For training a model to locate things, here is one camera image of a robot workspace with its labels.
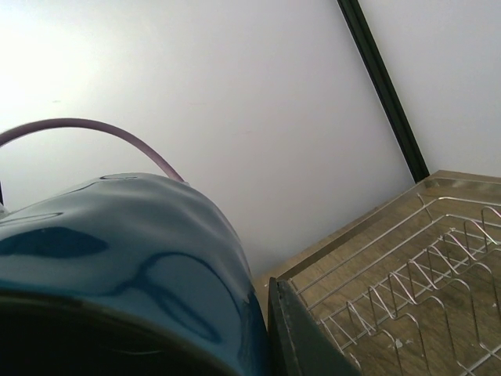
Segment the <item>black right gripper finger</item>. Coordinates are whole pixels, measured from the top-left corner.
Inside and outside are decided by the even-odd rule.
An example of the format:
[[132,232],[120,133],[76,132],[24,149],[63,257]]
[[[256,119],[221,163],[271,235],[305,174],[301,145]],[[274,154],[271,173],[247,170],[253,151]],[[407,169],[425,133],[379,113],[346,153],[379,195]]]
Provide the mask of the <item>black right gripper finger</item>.
[[274,375],[360,375],[321,332],[285,280],[269,280],[268,333]]

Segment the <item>chrome wire dish rack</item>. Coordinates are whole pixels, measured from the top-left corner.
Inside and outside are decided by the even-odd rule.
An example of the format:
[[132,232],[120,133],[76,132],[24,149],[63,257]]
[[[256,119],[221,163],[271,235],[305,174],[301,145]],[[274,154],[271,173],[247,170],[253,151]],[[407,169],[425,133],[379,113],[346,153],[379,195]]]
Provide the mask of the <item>chrome wire dish rack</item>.
[[433,187],[288,277],[361,375],[500,372],[500,195]]

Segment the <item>dark blue mug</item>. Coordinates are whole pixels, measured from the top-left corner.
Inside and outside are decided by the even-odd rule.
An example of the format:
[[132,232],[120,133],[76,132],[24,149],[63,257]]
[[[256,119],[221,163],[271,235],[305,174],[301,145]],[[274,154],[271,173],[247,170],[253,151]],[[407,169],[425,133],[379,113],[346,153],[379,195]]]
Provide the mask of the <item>dark blue mug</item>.
[[4,375],[269,375],[242,244],[203,194],[107,175],[1,219]]

